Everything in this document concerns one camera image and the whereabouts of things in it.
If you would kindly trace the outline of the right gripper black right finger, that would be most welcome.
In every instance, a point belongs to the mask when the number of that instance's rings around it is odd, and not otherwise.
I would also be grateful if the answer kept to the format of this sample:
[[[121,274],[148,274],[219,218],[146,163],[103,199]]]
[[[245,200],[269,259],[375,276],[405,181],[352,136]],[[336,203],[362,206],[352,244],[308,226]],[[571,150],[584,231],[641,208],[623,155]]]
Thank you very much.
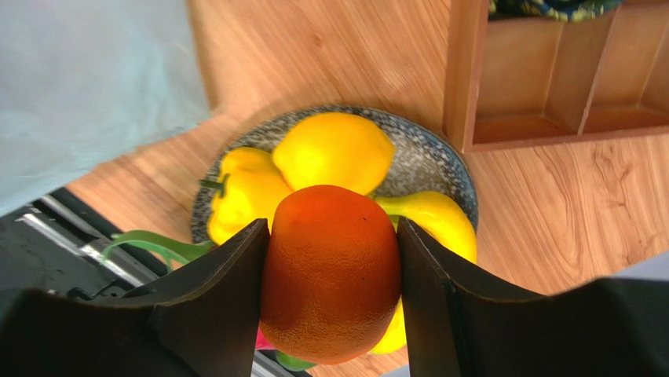
[[[507,282],[414,222],[397,229],[413,376],[665,376],[668,284],[605,277],[555,295]]]

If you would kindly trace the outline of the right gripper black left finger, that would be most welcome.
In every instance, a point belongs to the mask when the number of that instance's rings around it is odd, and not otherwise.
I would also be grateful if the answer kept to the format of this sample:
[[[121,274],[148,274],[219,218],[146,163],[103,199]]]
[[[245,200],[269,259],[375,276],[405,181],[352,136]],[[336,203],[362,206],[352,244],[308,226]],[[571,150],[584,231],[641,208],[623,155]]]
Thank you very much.
[[[120,298],[1,293],[4,376],[249,376],[268,223]]]

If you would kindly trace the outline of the green fake avocado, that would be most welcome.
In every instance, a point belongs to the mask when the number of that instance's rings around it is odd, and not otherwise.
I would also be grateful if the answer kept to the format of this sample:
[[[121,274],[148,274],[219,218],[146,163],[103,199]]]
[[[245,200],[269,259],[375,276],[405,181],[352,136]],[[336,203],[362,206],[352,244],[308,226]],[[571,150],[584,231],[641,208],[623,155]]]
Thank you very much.
[[[314,363],[292,357],[279,350],[276,351],[276,361],[283,368],[293,372],[303,372],[316,366]]]

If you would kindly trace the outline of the yellow fake banana bunch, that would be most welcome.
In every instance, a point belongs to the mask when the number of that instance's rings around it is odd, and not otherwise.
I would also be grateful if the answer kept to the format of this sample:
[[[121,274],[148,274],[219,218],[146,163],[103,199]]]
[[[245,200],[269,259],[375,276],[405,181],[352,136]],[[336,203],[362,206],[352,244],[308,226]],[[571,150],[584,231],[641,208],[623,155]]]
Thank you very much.
[[[376,196],[374,201],[391,217],[394,226],[398,225],[400,217],[410,219],[442,246],[468,262],[477,263],[474,227],[465,212],[450,197],[440,192],[422,191],[401,197]],[[402,302],[398,302],[385,334],[370,353],[393,353],[406,344],[404,309]]]

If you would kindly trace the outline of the orange fake tangerine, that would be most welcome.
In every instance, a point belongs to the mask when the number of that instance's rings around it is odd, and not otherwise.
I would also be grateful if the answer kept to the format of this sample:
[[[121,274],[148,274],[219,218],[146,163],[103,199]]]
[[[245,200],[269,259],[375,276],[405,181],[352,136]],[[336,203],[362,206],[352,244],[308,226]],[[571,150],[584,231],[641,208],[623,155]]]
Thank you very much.
[[[400,288],[396,231],[372,199],[316,185],[280,202],[259,324],[276,349],[315,364],[358,357],[385,334]]]

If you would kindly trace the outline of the yellow fake bell pepper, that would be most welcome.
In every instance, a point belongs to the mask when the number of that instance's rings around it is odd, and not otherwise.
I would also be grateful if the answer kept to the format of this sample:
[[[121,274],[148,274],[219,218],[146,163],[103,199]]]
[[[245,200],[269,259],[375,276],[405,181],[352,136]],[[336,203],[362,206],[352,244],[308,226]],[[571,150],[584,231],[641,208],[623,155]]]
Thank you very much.
[[[277,206],[293,192],[274,165],[272,154],[251,147],[227,153],[218,178],[199,183],[214,190],[207,231],[219,245],[257,218],[272,224]]]

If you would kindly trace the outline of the yellow fake lemon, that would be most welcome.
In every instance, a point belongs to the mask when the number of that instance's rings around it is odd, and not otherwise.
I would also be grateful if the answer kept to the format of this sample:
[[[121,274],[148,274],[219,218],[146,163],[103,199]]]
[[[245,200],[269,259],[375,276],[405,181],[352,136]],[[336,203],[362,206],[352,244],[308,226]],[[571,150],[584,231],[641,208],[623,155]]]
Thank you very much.
[[[325,112],[297,122],[272,151],[272,161],[295,190],[336,185],[367,195],[385,179],[395,147],[374,122]]]

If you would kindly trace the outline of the translucent printed plastic bag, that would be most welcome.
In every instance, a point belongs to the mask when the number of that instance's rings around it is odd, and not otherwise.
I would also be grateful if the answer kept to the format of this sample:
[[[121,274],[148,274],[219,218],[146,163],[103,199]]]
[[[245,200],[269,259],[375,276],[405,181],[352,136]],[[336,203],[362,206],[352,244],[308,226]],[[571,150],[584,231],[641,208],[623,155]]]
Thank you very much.
[[[3,214],[209,115],[186,2],[2,2]]]

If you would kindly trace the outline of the speckled round plate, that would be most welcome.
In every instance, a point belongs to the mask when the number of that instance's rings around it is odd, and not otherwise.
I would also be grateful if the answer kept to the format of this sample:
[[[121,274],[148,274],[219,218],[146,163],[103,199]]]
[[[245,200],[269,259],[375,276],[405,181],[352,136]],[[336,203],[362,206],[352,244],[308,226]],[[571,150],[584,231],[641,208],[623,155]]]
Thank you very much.
[[[476,231],[477,197],[473,180],[462,159],[443,140],[423,127],[396,115],[369,108],[331,105],[280,115],[262,123],[230,146],[205,179],[218,178],[221,160],[233,149],[251,147],[272,154],[297,122],[325,112],[344,112],[369,119],[389,136],[395,147],[392,166],[383,182],[373,192],[362,196],[374,201],[376,196],[401,197],[422,191],[440,192],[461,207]],[[196,243],[208,242],[212,247],[217,247],[220,245],[212,241],[207,231],[213,197],[212,188],[200,186],[191,230]]]

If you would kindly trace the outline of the brown wooden compartment tray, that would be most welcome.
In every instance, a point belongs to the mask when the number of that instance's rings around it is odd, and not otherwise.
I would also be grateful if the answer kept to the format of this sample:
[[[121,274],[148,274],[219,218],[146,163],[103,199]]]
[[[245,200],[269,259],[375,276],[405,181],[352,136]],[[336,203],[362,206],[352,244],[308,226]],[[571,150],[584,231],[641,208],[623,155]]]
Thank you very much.
[[[442,130],[462,152],[665,134],[667,2],[577,23],[451,2]]]

